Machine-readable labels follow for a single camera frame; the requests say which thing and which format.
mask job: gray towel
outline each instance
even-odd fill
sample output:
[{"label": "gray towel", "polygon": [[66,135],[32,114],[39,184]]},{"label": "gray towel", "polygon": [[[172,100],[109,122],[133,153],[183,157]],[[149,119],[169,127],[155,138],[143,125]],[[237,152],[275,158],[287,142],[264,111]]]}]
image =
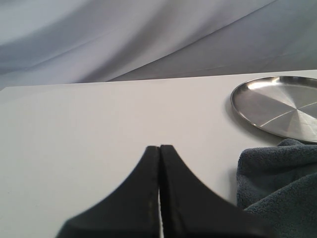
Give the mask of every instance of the gray towel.
[{"label": "gray towel", "polygon": [[279,238],[317,237],[317,145],[286,139],[242,152],[237,205],[262,217]]}]

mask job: dark gray cloth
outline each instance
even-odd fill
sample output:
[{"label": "dark gray cloth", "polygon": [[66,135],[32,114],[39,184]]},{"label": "dark gray cloth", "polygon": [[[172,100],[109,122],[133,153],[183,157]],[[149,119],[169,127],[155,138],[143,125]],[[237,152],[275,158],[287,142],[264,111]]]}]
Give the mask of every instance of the dark gray cloth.
[{"label": "dark gray cloth", "polygon": [[317,145],[286,139],[245,150],[237,182],[238,207],[262,217],[277,237],[317,237]]}]

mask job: round metal tray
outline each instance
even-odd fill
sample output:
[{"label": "round metal tray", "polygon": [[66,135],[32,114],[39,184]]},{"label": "round metal tray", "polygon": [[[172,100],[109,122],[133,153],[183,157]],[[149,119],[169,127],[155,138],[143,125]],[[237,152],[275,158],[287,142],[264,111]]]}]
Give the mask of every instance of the round metal tray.
[{"label": "round metal tray", "polygon": [[317,79],[254,79],[232,92],[231,105],[242,118],[264,131],[317,143]]}]

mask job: white tabletop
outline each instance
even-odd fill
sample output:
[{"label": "white tabletop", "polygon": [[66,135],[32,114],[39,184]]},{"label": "white tabletop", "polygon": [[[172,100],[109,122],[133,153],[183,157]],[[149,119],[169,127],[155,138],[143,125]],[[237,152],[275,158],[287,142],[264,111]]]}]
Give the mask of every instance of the white tabletop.
[{"label": "white tabletop", "polygon": [[231,112],[231,91],[269,75],[317,70],[0,91],[0,237],[51,238],[112,192],[147,145],[172,144],[213,191],[235,201],[242,150],[281,139]]}]

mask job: stainless steel plate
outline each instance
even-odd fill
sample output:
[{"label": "stainless steel plate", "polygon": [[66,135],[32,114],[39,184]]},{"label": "stainless steel plate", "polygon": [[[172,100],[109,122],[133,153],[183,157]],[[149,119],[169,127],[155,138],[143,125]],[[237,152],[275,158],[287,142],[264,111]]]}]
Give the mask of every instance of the stainless steel plate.
[{"label": "stainless steel plate", "polygon": [[241,117],[264,131],[317,143],[317,79],[255,79],[232,92],[231,104]]}]

